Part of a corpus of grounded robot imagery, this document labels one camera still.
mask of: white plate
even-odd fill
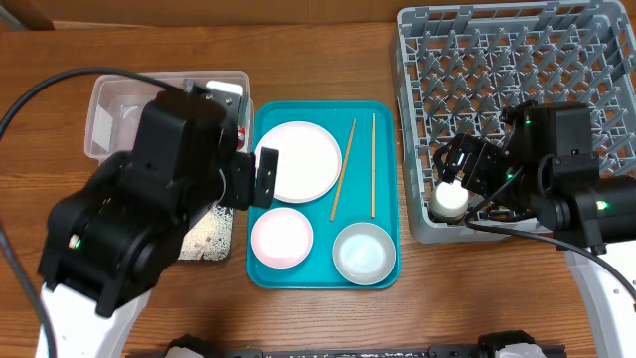
[[[293,121],[274,127],[256,147],[256,165],[262,147],[278,149],[274,198],[280,201],[306,203],[318,199],[340,175],[340,146],[320,125]]]
[[[396,246],[381,227],[357,223],[338,234],[332,256],[336,269],[347,281],[371,285],[391,273],[396,264]]]

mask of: bowl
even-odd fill
[[[332,252],[334,265],[347,281],[376,284],[396,264],[396,246],[386,231],[370,223],[356,223],[338,234]]]

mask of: plastic container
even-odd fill
[[[248,100],[238,126],[244,127],[245,139],[240,151],[252,151],[254,109],[249,77],[241,71],[194,71],[146,73],[178,88],[185,79],[205,85],[210,80],[241,85],[243,100]],[[141,111],[161,89],[138,80],[116,75],[101,76],[95,82],[88,107],[84,153],[99,163],[120,150],[130,150],[141,118]],[[230,253],[234,227],[234,210],[215,207],[186,235],[179,256],[183,261],[222,261]]]
[[[440,223],[429,213],[435,150],[458,133],[497,145],[506,105],[529,99],[579,101],[592,110],[601,175],[634,175],[636,105],[630,73],[636,41],[617,0],[406,8],[390,48],[404,137],[410,231],[423,243],[494,240],[500,235]],[[544,231],[534,219],[486,225]]]
[[[376,217],[371,218],[371,133],[376,114]],[[340,193],[338,210],[330,221],[338,183],[320,198],[301,204],[274,200],[271,209],[288,207],[302,213],[311,223],[314,239],[307,258],[293,268],[270,268],[262,263],[251,245],[247,250],[247,273],[264,288],[294,289],[383,289],[391,286],[401,268],[399,244],[399,194],[396,160],[395,123],[391,111],[373,100],[276,101],[257,114],[254,127],[256,144],[272,128],[282,123],[303,120],[325,128],[345,155],[353,120],[356,130]],[[250,208],[248,237],[256,221],[267,209]],[[367,222],[381,227],[396,247],[396,263],[389,275],[378,283],[362,286],[348,282],[336,269],[333,248],[343,229]]]
[[[245,128],[245,141],[241,151],[251,151],[254,109],[250,97],[249,77],[241,71],[192,71],[170,73],[146,73],[157,80],[178,88],[185,79],[200,85],[216,80],[241,85],[244,99],[248,100],[245,116],[237,125]],[[156,86],[117,75],[101,76],[95,82],[88,107],[84,153],[89,158],[104,161],[119,150],[130,150],[137,134],[141,110],[160,91]]]

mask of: wooden table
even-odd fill
[[[396,25],[261,26],[0,34],[0,110],[35,83],[78,67],[137,72],[243,70],[256,108],[279,99],[372,98],[396,121],[389,40]],[[0,146],[0,218],[36,285],[52,206],[97,163],[82,151],[95,77],[66,81],[29,103]],[[126,352],[164,349],[191,333],[220,348],[416,348],[475,343],[524,329],[570,357],[595,356],[587,315],[562,253],[522,240],[423,245],[409,233],[398,169],[402,273],[384,291],[272,291],[245,271],[247,214],[223,264],[176,264],[162,275]],[[0,355],[32,357],[38,321],[0,260]]]

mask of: pink bowl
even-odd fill
[[[266,212],[251,231],[251,249],[262,263],[274,269],[289,269],[300,264],[313,244],[311,223],[290,208]]]

